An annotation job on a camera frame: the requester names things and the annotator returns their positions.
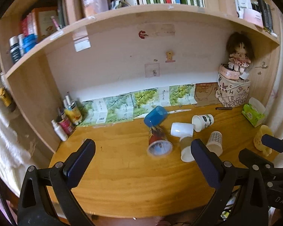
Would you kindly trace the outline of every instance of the blue container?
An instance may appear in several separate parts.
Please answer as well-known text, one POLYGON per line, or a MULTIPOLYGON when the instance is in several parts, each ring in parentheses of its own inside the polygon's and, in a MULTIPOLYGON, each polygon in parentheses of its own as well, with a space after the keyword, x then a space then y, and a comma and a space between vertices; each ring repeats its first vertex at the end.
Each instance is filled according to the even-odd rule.
POLYGON ((30 34, 23 38, 23 49, 25 53, 31 50, 35 45, 37 45, 35 34, 30 34))
POLYGON ((156 106, 149 114, 144 118, 144 123, 148 127, 154 127, 159 125, 168 115, 167 110, 162 106, 156 106))

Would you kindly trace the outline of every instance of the doll leg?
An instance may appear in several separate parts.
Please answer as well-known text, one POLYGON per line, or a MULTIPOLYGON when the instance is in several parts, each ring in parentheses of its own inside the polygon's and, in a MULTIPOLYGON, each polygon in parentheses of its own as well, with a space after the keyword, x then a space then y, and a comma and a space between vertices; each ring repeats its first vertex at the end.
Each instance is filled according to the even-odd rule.
POLYGON ((235 63, 234 64, 234 71, 238 71, 239 70, 239 64, 235 63))
POLYGON ((245 67, 243 67, 243 66, 240 66, 240 73, 242 74, 243 72, 244 72, 244 70, 245 70, 245 67))
POLYGON ((234 68, 234 63, 229 62, 229 63, 228 63, 228 67, 229 67, 230 69, 233 69, 233 68, 234 68))

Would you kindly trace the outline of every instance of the doll face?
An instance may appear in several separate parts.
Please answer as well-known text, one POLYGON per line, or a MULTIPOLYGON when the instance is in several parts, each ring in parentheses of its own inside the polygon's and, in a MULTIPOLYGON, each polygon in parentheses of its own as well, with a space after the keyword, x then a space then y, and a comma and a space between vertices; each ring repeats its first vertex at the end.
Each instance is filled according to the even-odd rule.
POLYGON ((235 47, 237 53, 246 53, 246 48, 243 42, 239 43, 237 47, 235 47))

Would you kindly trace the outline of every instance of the doll hair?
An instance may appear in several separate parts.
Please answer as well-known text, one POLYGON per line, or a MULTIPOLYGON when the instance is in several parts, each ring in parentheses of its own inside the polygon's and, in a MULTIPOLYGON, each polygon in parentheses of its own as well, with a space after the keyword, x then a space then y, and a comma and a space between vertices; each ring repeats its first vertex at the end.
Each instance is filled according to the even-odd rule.
POLYGON ((229 54, 232 54, 236 52, 235 48, 242 42, 246 49, 246 56, 250 60, 253 60, 255 58, 255 55, 251 41, 248 39, 247 36, 240 34, 238 32, 235 32, 230 35, 228 42, 226 43, 226 50, 228 51, 229 54))

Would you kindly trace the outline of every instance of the doll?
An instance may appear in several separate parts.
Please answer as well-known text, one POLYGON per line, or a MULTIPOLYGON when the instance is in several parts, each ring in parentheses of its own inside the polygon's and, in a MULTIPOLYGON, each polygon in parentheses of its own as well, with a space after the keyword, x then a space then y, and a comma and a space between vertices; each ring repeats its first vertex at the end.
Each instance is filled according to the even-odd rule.
POLYGON ((228 67, 242 74, 254 59, 251 41, 247 36, 238 32, 233 33, 226 43, 226 50, 230 54, 228 67))

